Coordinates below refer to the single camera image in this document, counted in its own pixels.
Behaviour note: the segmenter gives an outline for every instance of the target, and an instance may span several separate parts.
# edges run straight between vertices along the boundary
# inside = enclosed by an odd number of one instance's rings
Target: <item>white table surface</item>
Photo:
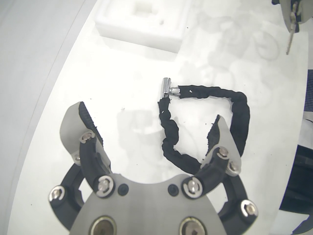
[[[246,234],[268,234],[283,198],[298,142],[305,97],[308,38],[288,31],[270,0],[194,0],[178,54],[99,36],[95,4],[53,88],[20,175],[8,234],[68,234],[47,200],[73,164],[59,138],[69,106],[84,101],[104,140],[112,171],[143,183],[180,169],[161,150],[157,102],[163,77],[175,85],[220,86],[246,94],[251,119],[241,179],[259,217]],[[226,99],[173,98],[180,130],[176,149],[199,161],[217,114],[230,125]],[[86,199],[90,189],[81,186]],[[225,191],[209,198],[218,211]]]

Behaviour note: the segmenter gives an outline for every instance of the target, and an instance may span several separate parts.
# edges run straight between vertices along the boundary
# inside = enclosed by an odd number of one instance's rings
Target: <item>black fabric cable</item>
[[[247,105],[247,97],[242,92],[234,92],[221,89],[220,87],[205,87],[205,86],[179,86],[179,98],[208,98],[209,96],[218,98],[228,98],[233,103],[231,110],[233,112],[232,123],[230,125],[230,133],[236,143],[240,156],[244,153],[246,140],[248,136],[250,109]],[[181,170],[195,175],[201,164],[197,159],[187,155],[180,154],[174,149],[174,145],[179,140],[179,128],[174,120],[171,119],[171,113],[168,106],[170,98],[162,98],[159,102],[160,121],[164,128],[165,139],[163,140],[162,150],[166,159],[172,162]]]

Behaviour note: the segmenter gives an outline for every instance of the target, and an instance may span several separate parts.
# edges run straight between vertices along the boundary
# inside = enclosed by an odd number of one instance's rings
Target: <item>metal finger plate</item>
[[[178,175],[157,184],[139,184],[120,174],[112,174],[111,177],[115,182],[114,193],[106,199],[92,193],[80,210],[70,235],[90,234],[93,223],[101,216],[114,220],[116,230],[111,230],[112,235],[179,235],[180,226],[188,217],[199,220],[206,230],[205,234],[226,235],[207,197],[190,200],[183,195],[181,183],[187,175]],[[121,184],[129,187],[125,196],[117,192]],[[168,193],[170,184],[179,188],[175,197]]]

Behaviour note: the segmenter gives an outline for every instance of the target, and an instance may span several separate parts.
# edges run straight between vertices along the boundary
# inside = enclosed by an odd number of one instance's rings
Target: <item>chrome connector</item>
[[[179,87],[171,87],[171,78],[163,78],[161,99],[167,98],[169,95],[180,96]]]

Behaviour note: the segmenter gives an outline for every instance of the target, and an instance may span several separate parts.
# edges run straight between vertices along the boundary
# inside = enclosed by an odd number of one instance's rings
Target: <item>foam block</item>
[[[95,16],[101,36],[177,53],[192,0],[103,0]]]

